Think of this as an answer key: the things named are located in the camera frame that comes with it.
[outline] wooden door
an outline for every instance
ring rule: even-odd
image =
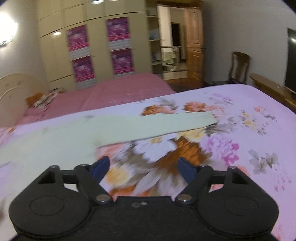
[[[186,27],[186,49],[188,79],[197,87],[203,85],[204,39],[202,11],[200,8],[186,8],[184,11]]]

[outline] black tv screen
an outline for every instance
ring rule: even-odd
[[[285,86],[296,93],[296,31],[288,28],[288,64]]]

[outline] chair back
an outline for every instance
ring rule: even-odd
[[[250,56],[245,53],[232,53],[232,66],[229,73],[229,81],[240,84],[245,84],[247,82],[250,59]]]

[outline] floral bed sheet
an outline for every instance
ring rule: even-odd
[[[0,144],[79,117],[88,119],[95,115],[144,116],[203,111],[212,111],[218,123],[146,140],[94,147],[94,161],[103,156],[109,156],[111,161],[110,170],[101,185],[114,198],[160,195],[174,199],[186,187],[177,171],[178,157],[183,156],[195,165],[210,165],[215,170],[236,166],[276,200],[280,214],[273,235],[282,241],[294,240],[296,115],[251,86],[208,87],[6,128],[1,130]],[[12,188],[9,187],[9,178],[13,178],[13,168],[16,166],[17,162],[0,163],[0,181],[7,183],[6,188],[0,185],[0,197],[17,195],[7,192]],[[61,169],[73,167],[69,164]],[[212,185],[211,191],[221,187]],[[0,223],[1,240],[7,240],[4,237],[14,234],[5,216],[6,211],[7,207],[4,209],[5,220]]]

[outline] purple poster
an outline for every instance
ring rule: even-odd
[[[94,71],[90,56],[74,60],[73,70],[77,82],[94,78]]]
[[[128,17],[108,19],[106,25],[111,51],[131,47]]]
[[[71,60],[90,55],[86,25],[68,30],[67,41]]]
[[[134,72],[131,49],[111,52],[114,75]]]

